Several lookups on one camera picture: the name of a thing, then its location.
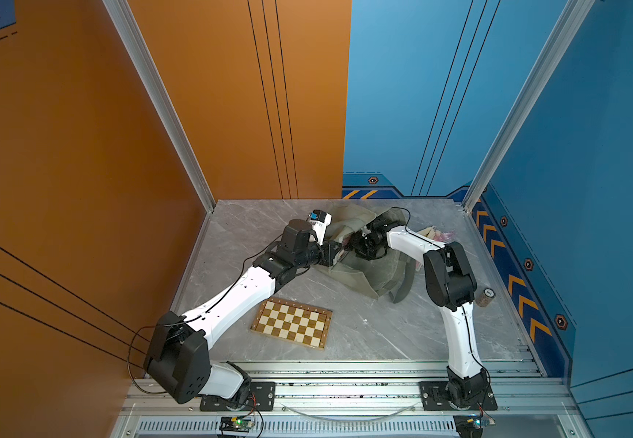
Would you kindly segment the olive green tote bag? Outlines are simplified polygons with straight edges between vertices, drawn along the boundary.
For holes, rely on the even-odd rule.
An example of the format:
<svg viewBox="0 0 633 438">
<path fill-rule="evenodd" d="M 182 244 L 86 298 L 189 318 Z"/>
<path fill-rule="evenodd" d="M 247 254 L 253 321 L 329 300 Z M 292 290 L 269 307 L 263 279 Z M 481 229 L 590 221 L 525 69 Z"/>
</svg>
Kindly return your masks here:
<svg viewBox="0 0 633 438">
<path fill-rule="evenodd" d="M 338 204 L 327 213 L 332 215 L 332 224 L 327 226 L 325 238 L 343 247 L 334 266 L 317 270 L 371 299 L 389 296 L 393 303 L 404 301 L 413 287 L 416 261 L 391 248 L 387 232 L 405 226 L 409 210 Z"/>
</svg>

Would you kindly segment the light wooden folding fan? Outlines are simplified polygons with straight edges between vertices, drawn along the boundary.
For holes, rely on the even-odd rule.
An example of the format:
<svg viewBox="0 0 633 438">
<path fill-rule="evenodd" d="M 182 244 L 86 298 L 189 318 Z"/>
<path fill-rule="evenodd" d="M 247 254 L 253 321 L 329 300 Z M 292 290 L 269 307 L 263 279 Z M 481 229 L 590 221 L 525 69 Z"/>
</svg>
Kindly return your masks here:
<svg viewBox="0 0 633 438">
<path fill-rule="evenodd" d="M 419 231 L 419 234 L 427 239 L 443 242 L 445 244 L 451 243 L 455 240 L 455 233 L 444 232 L 435 226 L 428 226 Z"/>
</svg>

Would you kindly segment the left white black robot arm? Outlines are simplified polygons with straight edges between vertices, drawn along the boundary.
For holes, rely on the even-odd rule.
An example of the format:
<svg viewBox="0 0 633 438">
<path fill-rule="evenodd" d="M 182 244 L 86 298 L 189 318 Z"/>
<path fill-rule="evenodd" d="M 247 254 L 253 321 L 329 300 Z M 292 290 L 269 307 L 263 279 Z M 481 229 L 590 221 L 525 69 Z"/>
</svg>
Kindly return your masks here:
<svg viewBox="0 0 633 438">
<path fill-rule="evenodd" d="M 172 311 L 154 326 L 144 368 L 176 403 L 212 396 L 242 406 L 252 378 L 239 366 L 210 359 L 216 341 L 259 303 L 311 266 L 333 266 L 342 245 L 325 238 L 332 216 L 316 210 L 293 219 L 281 235 L 243 262 L 234 282 L 182 315 Z"/>
</svg>

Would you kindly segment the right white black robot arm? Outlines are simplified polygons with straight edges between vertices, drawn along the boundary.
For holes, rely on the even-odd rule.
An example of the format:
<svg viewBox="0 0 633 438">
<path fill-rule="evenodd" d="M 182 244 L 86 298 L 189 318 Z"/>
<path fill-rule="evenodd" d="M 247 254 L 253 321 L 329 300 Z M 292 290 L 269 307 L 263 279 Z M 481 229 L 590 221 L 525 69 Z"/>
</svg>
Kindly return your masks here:
<svg viewBox="0 0 633 438">
<path fill-rule="evenodd" d="M 477 281 L 464 247 L 425 237 L 382 215 L 349 237 L 347 250 L 374 260 L 395 250 L 422 265 L 426 291 L 439 308 L 448 344 L 444 399 L 458 410 L 496 410 L 490 372 L 477 347 L 473 309 Z"/>
</svg>

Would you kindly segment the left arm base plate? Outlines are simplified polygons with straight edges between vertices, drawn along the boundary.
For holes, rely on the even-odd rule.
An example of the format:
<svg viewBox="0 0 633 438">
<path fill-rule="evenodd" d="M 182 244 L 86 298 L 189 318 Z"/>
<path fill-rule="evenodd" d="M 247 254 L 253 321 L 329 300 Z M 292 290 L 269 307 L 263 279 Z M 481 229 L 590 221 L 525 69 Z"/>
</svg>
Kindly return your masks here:
<svg viewBox="0 0 633 438">
<path fill-rule="evenodd" d="M 219 396 L 202 396 L 199 410 L 201 412 L 260 412 L 274 410 L 276 383 L 274 381 L 252 381 L 243 386 L 232 398 Z"/>
</svg>

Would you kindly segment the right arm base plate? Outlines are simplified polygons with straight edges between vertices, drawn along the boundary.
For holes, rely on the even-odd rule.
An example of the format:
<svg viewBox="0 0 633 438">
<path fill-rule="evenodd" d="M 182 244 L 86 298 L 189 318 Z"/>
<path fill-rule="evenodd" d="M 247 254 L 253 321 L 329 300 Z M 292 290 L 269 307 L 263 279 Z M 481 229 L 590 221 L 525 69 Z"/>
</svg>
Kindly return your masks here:
<svg viewBox="0 0 633 438">
<path fill-rule="evenodd" d="M 488 383 L 468 388 L 450 381 L 422 381 L 419 390 L 425 411 L 493 412 L 499 409 Z"/>
</svg>

